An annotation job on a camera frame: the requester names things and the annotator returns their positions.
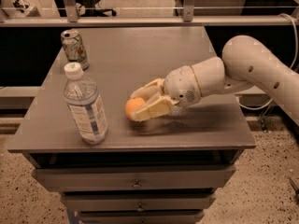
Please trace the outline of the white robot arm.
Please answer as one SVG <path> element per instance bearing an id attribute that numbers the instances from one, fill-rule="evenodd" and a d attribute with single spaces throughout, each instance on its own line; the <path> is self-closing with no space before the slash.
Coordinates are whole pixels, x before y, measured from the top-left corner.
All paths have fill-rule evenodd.
<path id="1" fill-rule="evenodd" d="M 281 62 L 257 39 L 238 35 L 223 47 L 222 56 L 185 65 L 134 91 L 144 104 L 128 113 L 133 121 L 154 119 L 187 107 L 212 94 L 244 91 L 253 86 L 264 91 L 299 124 L 299 74 Z"/>

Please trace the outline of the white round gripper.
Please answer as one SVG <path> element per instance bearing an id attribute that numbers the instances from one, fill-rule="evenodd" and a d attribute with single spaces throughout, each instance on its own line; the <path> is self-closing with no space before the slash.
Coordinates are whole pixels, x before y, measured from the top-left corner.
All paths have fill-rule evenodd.
<path id="1" fill-rule="evenodd" d="M 171 113 L 176 106 L 187 107 L 200 102 L 199 83 L 191 66 L 170 72 L 165 79 L 157 78 L 131 94 L 145 104 L 136 112 L 139 122 Z"/>

